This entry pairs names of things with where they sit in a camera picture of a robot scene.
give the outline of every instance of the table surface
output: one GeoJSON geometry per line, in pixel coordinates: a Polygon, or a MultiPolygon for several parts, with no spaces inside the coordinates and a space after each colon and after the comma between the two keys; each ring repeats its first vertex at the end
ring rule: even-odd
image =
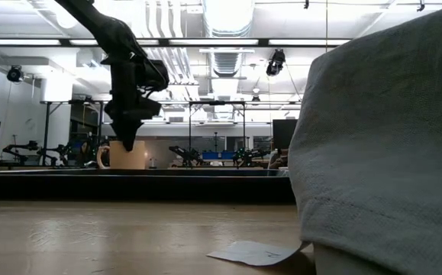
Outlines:
{"type": "Polygon", "coordinates": [[[274,267],[205,256],[298,236],[294,205],[0,202],[0,275],[310,274],[303,254],[274,267]]]}

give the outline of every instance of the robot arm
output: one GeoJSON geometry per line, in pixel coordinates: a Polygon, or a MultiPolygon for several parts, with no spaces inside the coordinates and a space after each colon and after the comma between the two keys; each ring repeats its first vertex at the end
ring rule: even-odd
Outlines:
{"type": "Polygon", "coordinates": [[[93,0],[55,1],[90,31],[108,55],[102,64],[111,67],[112,100],[105,112],[118,140],[131,151],[141,120],[160,112],[161,104],[147,97],[168,87],[166,67],[161,60],[149,60],[132,30],[123,21],[98,12],[93,0]]]}

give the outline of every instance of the white paper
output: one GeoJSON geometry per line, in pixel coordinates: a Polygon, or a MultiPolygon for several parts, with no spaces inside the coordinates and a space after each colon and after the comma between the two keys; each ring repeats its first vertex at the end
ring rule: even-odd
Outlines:
{"type": "Polygon", "coordinates": [[[300,249],[300,247],[280,248],[254,241],[235,241],[224,250],[214,251],[207,256],[262,267],[277,264],[300,249]]]}

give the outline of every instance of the ceiling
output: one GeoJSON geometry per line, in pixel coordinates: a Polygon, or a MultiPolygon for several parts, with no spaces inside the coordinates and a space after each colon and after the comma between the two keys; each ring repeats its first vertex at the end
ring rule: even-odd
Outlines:
{"type": "MultiPolygon", "coordinates": [[[[120,18],[129,25],[138,24],[140,20],[136,1],[138,0],[95,0],[100,11],[106,11],[108,15],[120,18]]],[[[185,37],[204,37],[201,0],[178,1],[182,7],[181,27],[185,37]]],[[[151,1],[146,2],[147,15],[150,17],[151,1]]],[[[161,2],[157,2],[158,28],[161,2]]],[[[442,0],[426,1],[426,9],[422,12],[417,12],[418,0],[329,0],[328,3],[318,0],[310,1],[309,9],[304,9],[304,3],[305,1],[292,0],[255,0],[250,36],[353,39],[442,9],[442,0]]],[[[62,18],[60,22],[57,20],[60,12],[52,0],[0,0],[0,37],[93,38],[80,24],[70,28],[60,26],[60,23],[63,25],[62,18]]],[[[137,31],[135,33],[137,37],[142,37],[137,31]]],[[[268,80],[265,74],[266,62],[274,50],[257,47],[254,48],[254,53],[244,54],[240,76],[246,79],[237,82],[238,98],[249,99],[253,88],[258,88],[262,100],[299,100],[303,96],[311,62],[326,52],[326,49],[320,47],[286,48],[286,66],[275,79],[268,80]]],[[[79,62],[70,61],[75,60],[78,51],[77,48],[6,47],[0,48],[0,55],[48,58],[80,80],[82,85],[77,91],[93,95],[107,94],[110,76],[106,68],[86,67],[79,62]]],[[[200,96],[207,95],[211,90],[208,55],[199,53],[199,48],[190,47],[186,52],[198,82],[198,93],[200,96]]]]}

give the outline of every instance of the mug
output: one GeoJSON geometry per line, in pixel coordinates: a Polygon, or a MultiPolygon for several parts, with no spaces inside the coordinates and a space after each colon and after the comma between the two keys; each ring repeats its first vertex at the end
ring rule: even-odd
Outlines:
{"type": "Polygon", "coordinates": [[[101,146],[97,151],[97,164],[100,169],[144,169],[146,157],[144,152],[146,147],[144,141],[135,141],[131,152],[127,152],[122,145],[122,141],[111,141],[110,146],[101,146]],[[108,150],[110,167],[102,163],[102,154],[108,150]]]}

